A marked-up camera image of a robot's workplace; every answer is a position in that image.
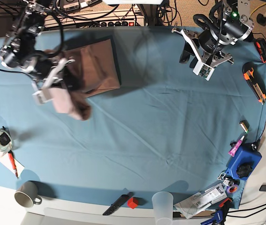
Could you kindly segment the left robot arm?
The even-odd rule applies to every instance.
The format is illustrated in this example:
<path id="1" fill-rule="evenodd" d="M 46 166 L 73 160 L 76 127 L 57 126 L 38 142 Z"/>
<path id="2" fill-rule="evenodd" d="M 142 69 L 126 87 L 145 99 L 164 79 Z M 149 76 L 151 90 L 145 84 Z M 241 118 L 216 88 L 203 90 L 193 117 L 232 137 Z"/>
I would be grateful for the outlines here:
<path id="1" fill-rule="evenodd" d="M 203 30 L 201 33 L 177 28 L 172 32 L 181 34 L 184 31 L 197 50 L 203 50 L 202 61 L 210 63 L 211 67 L 224 62 L 234 63 L 232 55 L 223 51 L 224 47 L 237 41 L 253 41 L 254 23 L 250 19 L 248 0 L 217 0 L 209 16 L 195 14 L 193 21 Z"/>

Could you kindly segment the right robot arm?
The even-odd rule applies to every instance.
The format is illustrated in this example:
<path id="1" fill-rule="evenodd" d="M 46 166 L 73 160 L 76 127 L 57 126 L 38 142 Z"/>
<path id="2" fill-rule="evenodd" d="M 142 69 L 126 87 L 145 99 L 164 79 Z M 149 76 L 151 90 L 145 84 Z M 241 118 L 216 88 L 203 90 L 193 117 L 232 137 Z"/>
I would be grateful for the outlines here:
<path id="1" fill-rule="evenodd" d="M 67 68 L 74 62 L 63 53 L 64 30 L 56 15 L 59 12 L 55 0 L 28 0 L 22 14 L 13 25 L 0 50 L 0 60 L 7 72 L 27 75 L 33 85 L 42 88 L 66 87 L 68 90 L 77 90 L 80 87 L 77 79 Z M 60 31 L 60 44 L 53 50 L 35 49 L 36 38 L 45 28 L 46 17 L 52 16 L 57 22 Z"/>

